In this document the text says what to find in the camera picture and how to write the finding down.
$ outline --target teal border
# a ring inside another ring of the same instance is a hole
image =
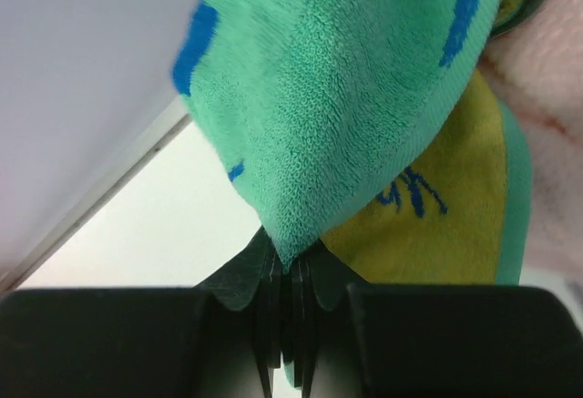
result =
[[[533,167],[530,149],[514,114],[499,102],[506,142],[506,209],[496,270],[496,284],[520,281],[532,206]]]

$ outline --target metal ring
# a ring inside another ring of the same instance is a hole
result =
[[[503,25],[492,29],[492,32],[490,33],[490,38],[501,36],[506,32],[513,30],[515,27],[523,24],[530,17],[532,17],[534,14],[538,12],[540,7],[546,1],[547,0],[526,0],[526,2],[518,10],[517,14],[514,17],[512,17],[512,19],[508,20],[508,22],[504,23]]]

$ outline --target teal towel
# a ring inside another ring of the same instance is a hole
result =
[[[173,79],[286,269],[431,142],[501,0],[202,0]]]

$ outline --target pink fabric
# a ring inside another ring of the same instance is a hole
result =
[[[525,264],[583,279],[583,0],[548,0],[492,41],[480,68],[532,152]]]

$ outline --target terry cloth fabric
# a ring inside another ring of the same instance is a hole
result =
[[[173,79],[287,269],[435,138],[501,0],[203,0]]]
[[[526,140],[476,71],[429,148],[322,241],[371,282],[518,284],[531,184]]]
[[[480,63],[532,153],[525,264],[583,280],[583,0],[547,0]]]

